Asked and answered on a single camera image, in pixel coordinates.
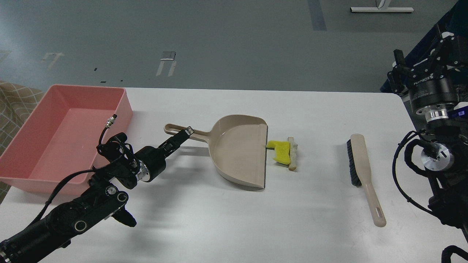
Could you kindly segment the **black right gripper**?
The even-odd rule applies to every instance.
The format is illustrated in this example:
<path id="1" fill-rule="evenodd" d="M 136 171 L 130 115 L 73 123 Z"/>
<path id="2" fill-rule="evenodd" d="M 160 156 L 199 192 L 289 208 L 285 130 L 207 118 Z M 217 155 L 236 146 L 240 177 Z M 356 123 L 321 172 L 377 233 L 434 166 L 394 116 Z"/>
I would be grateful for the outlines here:
<path id="1" fill-rule="evenodd" d="M 402 50 L 393 50 L 395 65 L 387 73 L 390 91 L 398 96 L 408 94 L 411 110 L 415 114 L 425 114 L 441 108 L 452 109 L 458 103 L 451 77 L 453 68 L 467 68 L 468 40 L 462 35 L 443 31 L 434 25 L 437 45 L 425 60 L 422 68 L 409 68 Z"/>

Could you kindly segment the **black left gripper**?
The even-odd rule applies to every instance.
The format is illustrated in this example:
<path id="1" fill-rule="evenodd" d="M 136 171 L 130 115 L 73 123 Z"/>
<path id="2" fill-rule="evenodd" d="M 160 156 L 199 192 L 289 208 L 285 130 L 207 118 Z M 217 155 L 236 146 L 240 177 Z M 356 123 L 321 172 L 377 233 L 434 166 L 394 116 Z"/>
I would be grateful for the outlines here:
<path id="1" fill-rule="evenodd" d="M 154 148 L 150 145 L 145 146 L 137 152 L 137 159 L 140 161 L 139 178 L 144 182 L 151 182 L 166 168 L 166 156 L 170 156 L 182 143 L 189 140 L 194 133 L 192 127 L 180 130 L 178 133 L 167 139 L 161 144 L 161 148 Z"/>

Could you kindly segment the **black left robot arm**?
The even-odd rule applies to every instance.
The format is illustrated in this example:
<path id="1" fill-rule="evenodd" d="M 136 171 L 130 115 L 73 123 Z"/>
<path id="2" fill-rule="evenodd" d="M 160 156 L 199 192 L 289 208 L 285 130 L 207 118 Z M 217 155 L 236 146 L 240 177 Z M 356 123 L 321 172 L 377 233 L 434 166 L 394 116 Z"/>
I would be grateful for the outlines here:
<path id="1" fill-rule="evenodd" d="M 37 263 L 55 250 L 70 245 L 72 238 L 110 217 L 131 228 L 136 226 L 135 218 L 125 208 L 128 193 L 119 190 L 112 180 L 117 179 L 127 189 L 135 188 L 138 182 L 151 182 L 165 170 L 166 158 L 189 140 L 194 130 L 192 127 L 182 128 L 157 148 L 148 145 L 134 152 L 132 145 L 127 143 L 125 133 L 118 133 L 107 142 L 102 141 L 116 118 L 114 114 L 107 120 L 97 145 L 97 153 L 109 163 L 100 168 L 75 172 L 62 179 L 32 222 L 1 242 L 2 263 Z M 87 182 L 87 190 L 46 214 L 53 199 L 67 183 L 89 172 L 92 176 Z"/>

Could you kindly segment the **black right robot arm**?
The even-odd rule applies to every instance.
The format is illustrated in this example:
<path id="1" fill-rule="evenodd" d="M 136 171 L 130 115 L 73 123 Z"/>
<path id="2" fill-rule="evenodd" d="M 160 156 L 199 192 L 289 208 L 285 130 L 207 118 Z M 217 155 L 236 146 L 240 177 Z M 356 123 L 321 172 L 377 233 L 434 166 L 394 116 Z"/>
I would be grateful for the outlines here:
<path id="1" fill-rule="evenodd" d="M 407 97 L 411 111 L 424 116 L 423 129 L 412 130 L 399 143 L 392 161 L 392 176 L 407 202 L 460 229 L 467 237 L 467 107 L 461 102 L 450 73 L 467 67 L 467 38 L 436 24 L 436 45 L 414 65 L 394 50 L 395 64 L 387 73 L 391 92 Z M 404 151 L 408 168 L 428 179 L 432 197 L 427 208 L 408 196 L 396 175 L 396 161 Z"/>

